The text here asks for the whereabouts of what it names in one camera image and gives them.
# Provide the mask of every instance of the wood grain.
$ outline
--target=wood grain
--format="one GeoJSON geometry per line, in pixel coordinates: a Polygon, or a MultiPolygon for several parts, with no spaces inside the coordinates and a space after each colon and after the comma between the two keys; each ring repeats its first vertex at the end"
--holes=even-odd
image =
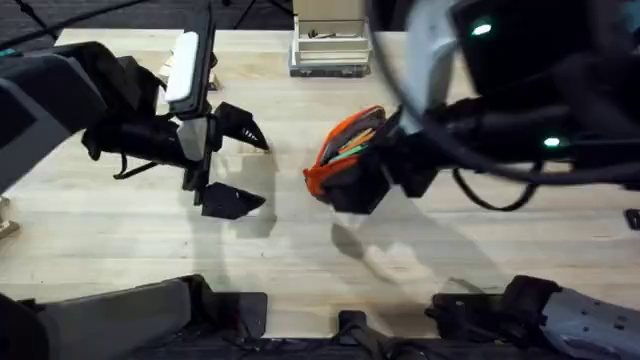
{"type": "MultiPolygon", "coordinates": [[[[67,30],[61,41],[97,40],[157,71],[178,34],[67,30]]],[[[444,171],[423,199],[395,189],[370,217],[336,214],[313,199],[302,169],[328,131],[371,104],[392,111],[396,102],[375,69],[365,79],[289,78],[289,36],[216,37],[223,90],[209,99],[252,111],[273,152],[229,140],[212,178],[265,196],[265,206],[235,222],[202,218],[180,190],[180,171],[114,181],[119,158],[94,163],[72,138],[7,194],[22,230],[0,242],[0,291],[56,300],[201,273],[214,289],[268,293],[270,336],[329,335],[342,309],[366,310],[387,333],[433,335],[422,315],[431,295],[466,284],[497,292],[515,274],[640,309],[640,238],[622,216],[640,203],[635,193],[544,188],[524,210],[499,214],[471,204],[444,171]]],[[[404,35],[385,40],[402,68],[404,35]]],[[[469,94],[457,62],[450,98],[469,94]]],[[[498,204],[520,191],[479,175],[469,181],[498,204]]]]}

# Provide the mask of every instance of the black cable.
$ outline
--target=black cable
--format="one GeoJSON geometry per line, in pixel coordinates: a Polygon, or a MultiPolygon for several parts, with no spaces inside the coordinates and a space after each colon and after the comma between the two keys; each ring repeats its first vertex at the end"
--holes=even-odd
{"type": "MultiPolygon", "coordinates": [[[[28,17],[30,17],[41,28],[43,28],[43,29],[48,28],[48,25],[38,16],[38,14],[36,14],[36,11],[33,9],[33,7],[31,5],[25,3],[22,0],[13,0],[13,1],[16,3],[16,5],[18,5],[20,7],[20,11],[22,11],[23,14],[27,15],[28,17]]],[[[54,41],[58,40],[58,35],[54,31],[48,32],[47,34],[49,36],[51,36],[51,38],[54,41]]]]}
{"type": "Polygon", "coordinates": [[[70,25],[73,25],[75,23],[78,23],[80,21],[84,21],[84,20],[88,20],[91,19],[93,17],[96,16],[100,16],[100,15],[104,15],[106,13],[112,12],[112,11],[116,11],[116,10],[120,10],[120,9],[124,9],[126,7],[130,7],[130,6],[134,6],[137,4],[141,4],[144,2],[148,2],[148,1],[152,1],[152,0],[129,0],[126,2],[123,2],[121,4],[116,4],[116,5],[110,5],[110,6],[105,6],[103,8],[97,9],[97,10],[93,10],[93,11],[89,11],[86,12],[84,14],[80,14],[80,15],[76,15],[72,18],[69,18],[67,20],[61,21],[57,24],[48,26],[45,29],[39,30],[39,31],[34,31],[22,36],[18,36],[17,38],[13,38],[10,40],[7,40],[3,43],[0,43],[0,50],[4,50],[6,48],[12,47],[12,46],[16,46],[22,43],[25,43],[27,41],[31,41],[37,38],[40,38],[44,35],[49,34],[50,32],[54,32],[54,31],[58,31],[58,30],[62,30],[70,25]]]}
{"type": "Polygon", "coordinates": [[[284,12],[285,14],[289,15],[289,16],[293,16],[295,15],[293,13],[293,10],[287,8],[286,6],[280,4],[279,2],[277,2],[276,0],[267,0],[268,2],[271,3],[271,5],[275,6],[276,8],[282,10],[282,12],[284,12]]]}
{"type": "MultiPolygon", "coordinates": [[[[276,0],[267,0],[271,5],[273,5],[274,7],[282,10],[284,13],[286,13],[289,16],[293,16],[293,10],[287,8],[286,6],[280,4],[279,2],[277,2],[276,0]]],[[[244,21],[244,19],[247,17],[247,14],[249,14],[249,11],[251,11],[251,9],[253,8],[253,6],[256,4],[256,0],[251,0],[251,2],[249,3],[249,5],[244,9],[244,11],[242,12],[242,15],[240,16],[240,18],[238,19],[238,21],[236,21],[235,25],[233,25],[233,29],[237,30],[240,27],[240,24],[242,24],[242,22],[244,21]]]]}
{"type": "MultiPolygon", "coordinates": [[[[543,163],[537,162],[533,165],[530,172],[539,174],[542,171],[542,168],[543,168],[543,163]]],[[[453,174],[453,180],[456,182],[456,184],[458,184],[458,186],[460,187],[460,190],[462,190],[462,192],[469,198],[469,200],[471,200],[474,204],[484,209],[492,210],[492,211],[504,211],[504,212],[516,211],[522,208],[523,206],[527,205],[529,201],[531,201],[531,199],[533,198],[533,195],[535,195],[536,191],[538,190],[537,184],[527,184],[524,190],[522,191],[522,194],[520,194],[520,197],[518,197],[516,201],[514,201],[513,203],[507,206],[495,206],[483,200],[478,194],[476,194],[473,191],[473,189],[471,189],[471,186],[469,186],[469,184],[462,177],[460,168],[453,169],[452,174],[453,174]]]]}
{"type": "Polygon", "coordinates": [[[251,8],[253,7],[253,5],[256,4],[256,0],[251,0],[251,2],[249,3],[249,5],[244,9],[244,11],[242,12],[242,15],[240,15],[240,18],[238,19],[238,21],[236,21],[235,25],[233,25],[233,29],[236,30],[237,28],[240,27],[240,24],[242,24],[242,22],[244,21],[244,18],[247,17],[247,14],[249,14],[249,11],[251,11],[251,8]]]}
{"type": "Polygon", "coordinates": [[[513,181],[533,183],[538,185],[582,185],[591,183],[624,182],[637,178],[640,175],[640,163],[627,163],[622,165],[607,166],[595,170],[581,170],[570,173],[532,174],[520,170],[510,169],[497,164],[494,160],[472,151],[464,146],[457,139],[453,138],[440,124],[429,117],[422,117],[421,111],[413,101],[408,99],[407,94],[400,87],[386,56],[386,51],[380,43],[379,36],[375,33],[380,29],[375,0],[367,1],[367,14],[372,25],[371,45],[374,56],[380,68],[380,72],[385,79],[387,86],[393,95],[400,101],[404,110],[410,115],[412,120],[423,127],[421,136],[435,145],[438,150],[449,155],[462,167],[485,172],[491,175],[500,176],[513,181]]]}

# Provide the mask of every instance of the black floor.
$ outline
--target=black floor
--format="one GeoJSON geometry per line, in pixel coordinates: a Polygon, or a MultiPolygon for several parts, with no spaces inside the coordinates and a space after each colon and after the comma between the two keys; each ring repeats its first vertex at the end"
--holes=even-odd
{"type": "MultiPolygon", "coordinates": [[[[28,16],[20,11],[18,0],[0,0],[0,41],[39,30],[28,16]]],[[[74,15],[95,10],[124,0],[23,0],[47,24],[65,20],[74,15]]],[[[85,28],[139,28],[139,29],[183,29],[189,22],[191,10],[198,2],[207,0],[152,0],[127,9],[90,19],[75,25],[85,28]]],[[[218,8],[218,28],[231,29],[251,0],[231,0],[231,5],[223,6],[223,0],[212,0],[218,8]]],[[[291,0],[275,0],[284,7],[293,6],[291,0]]],[[[406,9],[411,0],[383,0],[397,3],[396,12],[389,20],[389,29],[402,29],[406,9]]],[[[256,0],[252,10],[240,29],[286,30],[293,28],[291,16],[276,8],[268,0],[256,0]]],[[[35,49],[53,44],[45,37],[19,46],[20,49],[35,49]]]]}

